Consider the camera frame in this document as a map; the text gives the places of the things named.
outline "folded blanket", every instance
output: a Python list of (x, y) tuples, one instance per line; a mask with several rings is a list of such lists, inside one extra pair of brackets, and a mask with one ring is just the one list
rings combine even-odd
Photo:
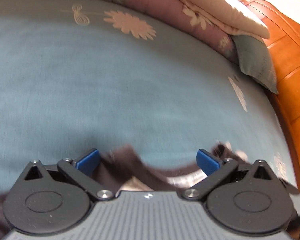
[(265, 39), (270, 38), (266, 25), (237, 0), (188, 0), (226, 25)]

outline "gray pillow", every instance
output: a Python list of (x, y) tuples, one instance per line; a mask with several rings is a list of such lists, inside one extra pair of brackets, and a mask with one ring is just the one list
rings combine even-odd
[(247, 35), (232, 36), (232, 39), (237, 47), (241, 71), (277, 94), (277, 75), (267, 46)]

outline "pillow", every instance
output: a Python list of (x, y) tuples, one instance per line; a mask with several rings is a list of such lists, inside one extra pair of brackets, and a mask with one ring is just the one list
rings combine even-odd
[(261, 36), (270, 38), (267, 26), (238, 0), (188, 0), (221, 22)]
[(237, 47), (241, 71), (277, 94), (277, 75), (267, 46), (251, 36), (231, 37)]

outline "silver screw head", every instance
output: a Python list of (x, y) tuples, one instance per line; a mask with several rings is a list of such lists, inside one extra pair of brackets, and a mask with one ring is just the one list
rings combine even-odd
[(195, 188), (187, 189), (184, 193), (187, 197), (190, 197), (190, 198), (195, 198), (200, 195), (200, 192)]
[(113, 193), (107, 189), (100, 190), (97, 196), (102, 199), (108, 199), (113, 197)]

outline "mattress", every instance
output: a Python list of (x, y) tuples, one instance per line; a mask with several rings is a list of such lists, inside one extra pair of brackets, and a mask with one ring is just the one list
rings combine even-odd
[(262, 87), (201, 41), (102, 0), (0, 0), (0, 191), (32, 159), (129, 143), (175, 167), (217, 141), (296, 184)]

